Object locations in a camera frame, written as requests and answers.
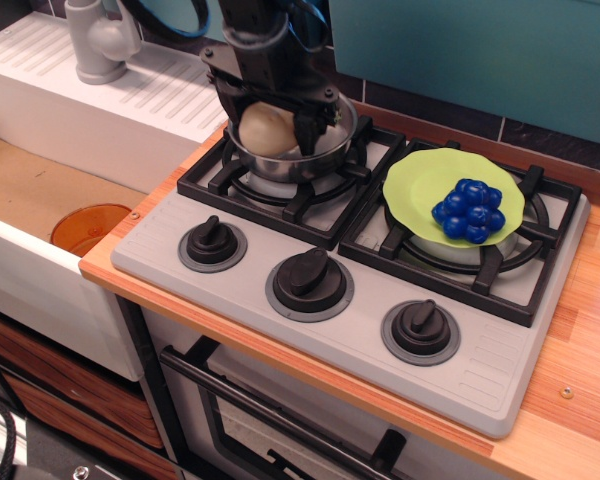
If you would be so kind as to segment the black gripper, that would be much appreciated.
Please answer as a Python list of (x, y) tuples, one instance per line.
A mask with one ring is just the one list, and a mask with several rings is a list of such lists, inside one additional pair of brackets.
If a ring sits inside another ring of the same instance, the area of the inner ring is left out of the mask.
[(284, 30), (247, 43), (232, 39), (202, 54), (220, 103), (232, 125), (245, 110), (265, 102), (294, 113), (294, 135), (303, 156), (315, 153), (318, 140), (335, 122), (339, 90), (311, 64), (310, 55)]

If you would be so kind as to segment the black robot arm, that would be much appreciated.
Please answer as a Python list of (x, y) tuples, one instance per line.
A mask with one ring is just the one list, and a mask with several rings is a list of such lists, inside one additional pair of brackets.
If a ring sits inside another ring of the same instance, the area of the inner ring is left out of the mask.
[(338, 89), (315, 70), (311, 55), (324, 47), (329, 27), (307, 1), (221, 1), (226, 43), (203, 54), (220, 103), (235, 125), (251, 104), (293, 114), (300, 152), (315, 152), (336, 124)]

